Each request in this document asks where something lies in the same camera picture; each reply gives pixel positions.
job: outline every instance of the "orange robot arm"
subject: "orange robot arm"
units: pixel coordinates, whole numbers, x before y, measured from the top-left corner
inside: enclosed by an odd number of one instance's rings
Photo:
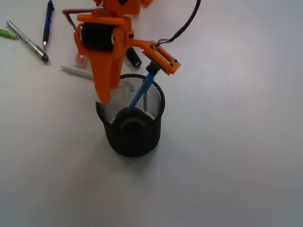
[[[146,4],[150,2],[151,0],[143,1]],[[168,75],[177,71],[181,64],[162,47],[154,48],[155,41],[134,39],[132,21],[123,14],[139,14],[140,0],[104,0],[103,7],[106,9],[96,10],[91,15],[78,15],[77,19],[83,23],[78,25],[74,33],[79,53],[87,56],[90,60],[96,92],[103,104],[109,103],[110,90],[118,87],[123,59],[129,47],[143,49],[143,53]],[[96,25],[98,29],[92,30],[93,32],[90,34],[85,33],[85,27],[91,25]],[[110,51],[95,49],[85,44],[87,38],[103,42],[106,35],[102,33],[102,28],[107,29],[108,26],[113,28],[107,39],[108,45],[111,46]]]

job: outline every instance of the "blue marker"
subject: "blue marker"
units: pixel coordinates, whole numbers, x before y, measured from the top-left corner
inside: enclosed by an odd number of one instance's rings
[[[48,43],[49,33],[51,30],[51,23],[52,23],[52,16],[55,7],[53,6],[53,0],[49,0],[47,4],[47,12],[46,12],[46,19],[45,19],[45,26],[44,26],[44,33],[43,33],[43,50],[46,50],[46,46]]]
[[[155,79],[155,75],[152,75],[151,73],[147,74],[147,77],[145,78],[143,85],[140,87],[139,91],[137,92],[136,96],[132,100],[131,104],[128,107],[128,111],[133,111],[136,107],[138,101],[142,97],[143,94],[146,94],[148,89],[150,89],[151,85],[153,84]]]

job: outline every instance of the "pen holder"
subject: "pen holder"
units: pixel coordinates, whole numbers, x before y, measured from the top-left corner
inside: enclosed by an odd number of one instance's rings
[[[125,74],[120,79],[131,84],[133,99],[145,76]],[[132,112],[127,111],[130,103],[131,100],[108,105],[96,102],[96,110],[104,124],[110,146],[123,156],[139,157],[152,151],[160,140],[165,97],[154,82]]]

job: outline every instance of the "green pen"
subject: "green pen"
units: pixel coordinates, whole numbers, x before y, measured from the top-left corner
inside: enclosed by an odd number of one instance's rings
[[[8,31],[2,30],[2,29],[0,29],[0,36],[9,38],[9,39],[13,39],[13,40],[16,40],[18,37],[17,35],[13,35],[13,34],[9,33]]]

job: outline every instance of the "red wire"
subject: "red wire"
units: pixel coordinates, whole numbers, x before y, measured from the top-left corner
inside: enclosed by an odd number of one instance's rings
[[[72,27],[76,31],[77,27],[75,26],[74,22],[72,21],[70,14],[91,13],[95,10],[96,9],[66,9],[66,10],[63,10],[62,13],[65,15],[68,22],[72,25]]]

